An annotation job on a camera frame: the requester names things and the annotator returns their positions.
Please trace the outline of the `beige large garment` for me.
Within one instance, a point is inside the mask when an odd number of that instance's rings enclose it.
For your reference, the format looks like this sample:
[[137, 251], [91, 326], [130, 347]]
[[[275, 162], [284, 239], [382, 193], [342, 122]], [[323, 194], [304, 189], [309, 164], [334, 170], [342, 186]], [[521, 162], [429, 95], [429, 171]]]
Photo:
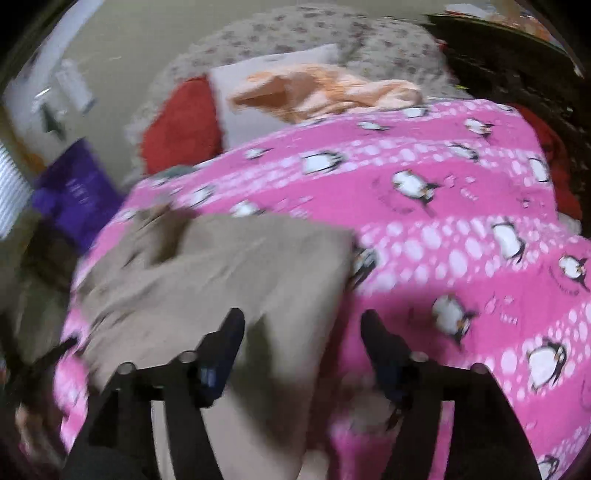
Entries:
[[297, 478], [354, 244], [348, 229], [270, 213], [138, 212], [77, 289], [91, 384], [123, 362], [170, 361], [238, 308], [245, 340], [204, 415], [215, 456], [228, 479]]

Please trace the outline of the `pink penguin print blanket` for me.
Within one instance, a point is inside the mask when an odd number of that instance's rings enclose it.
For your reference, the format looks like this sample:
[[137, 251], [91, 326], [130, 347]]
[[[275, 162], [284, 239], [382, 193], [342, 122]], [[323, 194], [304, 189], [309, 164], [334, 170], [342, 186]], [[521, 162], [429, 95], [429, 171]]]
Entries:
[[80, 269], [160, 202], [351, 227], [369, 266], [325, 369], [365, 367], [356, 314], [399, 307], [439, 359], [492, 370], [564, 479], [590, 437], [590, 243], [558, 218], [551, 161], [524, 110], [486, 100], [310, 120], [141, 181]]

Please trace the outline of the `window with blinds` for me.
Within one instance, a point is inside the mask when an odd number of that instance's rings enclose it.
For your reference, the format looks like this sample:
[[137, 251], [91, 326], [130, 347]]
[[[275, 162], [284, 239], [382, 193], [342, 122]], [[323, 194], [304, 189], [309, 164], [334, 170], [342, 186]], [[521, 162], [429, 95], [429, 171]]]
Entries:
[[19, 217], [30, 203], [32, 188], [7, 147], [0, 143], [0, 236], [10, 235]]

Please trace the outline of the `purple bag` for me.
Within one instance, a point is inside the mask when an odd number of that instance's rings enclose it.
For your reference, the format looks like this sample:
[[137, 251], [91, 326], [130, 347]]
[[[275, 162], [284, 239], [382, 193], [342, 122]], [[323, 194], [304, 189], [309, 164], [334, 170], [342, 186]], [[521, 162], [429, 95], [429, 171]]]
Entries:
[[86, 253], [117, 213], [124, 196], [95, 161], [88, 141], [70, 145], [38, 177], [32, 205], [42, 218]]

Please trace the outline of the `red pillow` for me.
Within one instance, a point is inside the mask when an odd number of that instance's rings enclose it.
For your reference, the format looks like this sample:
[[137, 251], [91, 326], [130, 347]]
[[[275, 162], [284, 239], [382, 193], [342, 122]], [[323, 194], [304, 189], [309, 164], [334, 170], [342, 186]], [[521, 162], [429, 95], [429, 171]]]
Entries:
[[148, 175], [197, 165], [222, 151], [223, 135], [206, 76], [188, 79], [172, 92], [139, 145]]

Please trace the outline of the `red cloth by headboard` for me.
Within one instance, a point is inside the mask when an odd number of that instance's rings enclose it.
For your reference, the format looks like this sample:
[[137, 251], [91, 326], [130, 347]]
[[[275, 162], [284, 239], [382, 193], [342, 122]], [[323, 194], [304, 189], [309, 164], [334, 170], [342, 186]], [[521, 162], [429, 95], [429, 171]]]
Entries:
[[564, 142], [556, 132], [528, 108], [511, 104], [534, 129], [550, 167], [558, 211], [581, 221], [583, 212], [579, 200], [570, 188], [570, 157]]

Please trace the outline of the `peach fringed cloth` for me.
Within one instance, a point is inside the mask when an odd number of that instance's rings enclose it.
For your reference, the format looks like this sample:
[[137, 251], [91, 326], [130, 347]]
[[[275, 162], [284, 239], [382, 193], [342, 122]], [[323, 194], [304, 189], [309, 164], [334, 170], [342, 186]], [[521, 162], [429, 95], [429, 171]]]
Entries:
[[342, 113], [400, 110], [423, 101], [421, 88], [413, 82], [372, 81], [328, 64], [259, 71], [228, 96], [233, 109], [255, 108], [290, 124]]

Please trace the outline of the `floral quilt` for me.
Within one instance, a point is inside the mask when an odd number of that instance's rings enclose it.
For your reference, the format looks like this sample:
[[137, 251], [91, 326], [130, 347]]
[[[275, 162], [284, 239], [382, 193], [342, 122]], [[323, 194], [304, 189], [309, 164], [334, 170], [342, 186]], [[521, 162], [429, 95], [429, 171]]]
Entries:
[[390, 16], [372, 18], [336, 4], [280, 7], [235, 21], [197, 40], [155, 76], [145, 102], [125, 128], [133, 173], [146, 175], [140, 142], [183, 81], [238, 61], [328, 44], [338, 47], [339, 65], [370, 80], [410, 80], [428, 99], [469, 96], [451, 74], [436, 38], [417, 23]]

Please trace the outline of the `dark wooden headboard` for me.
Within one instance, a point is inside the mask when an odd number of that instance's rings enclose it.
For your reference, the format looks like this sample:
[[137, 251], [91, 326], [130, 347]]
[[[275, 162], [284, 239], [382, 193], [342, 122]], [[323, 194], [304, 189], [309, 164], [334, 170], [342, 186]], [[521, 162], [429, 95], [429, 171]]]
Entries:
[[549, 42], [470, 17], [430, 14], [425, 27], [443, 42], [454, 75], [479, 98], [532, 111], [564, 142], [570, 191], [590, 219], [590, 82]]

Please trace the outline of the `white wall paper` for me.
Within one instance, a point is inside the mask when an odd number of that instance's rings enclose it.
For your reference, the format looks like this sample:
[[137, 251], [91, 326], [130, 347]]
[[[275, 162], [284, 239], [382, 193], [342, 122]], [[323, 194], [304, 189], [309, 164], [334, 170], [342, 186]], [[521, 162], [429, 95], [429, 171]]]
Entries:
[[73, 60], [63, 59], [55, 77], [76, 111], [81, 115], [87, 114], [95, 103], [95, 96], [77, 64]]

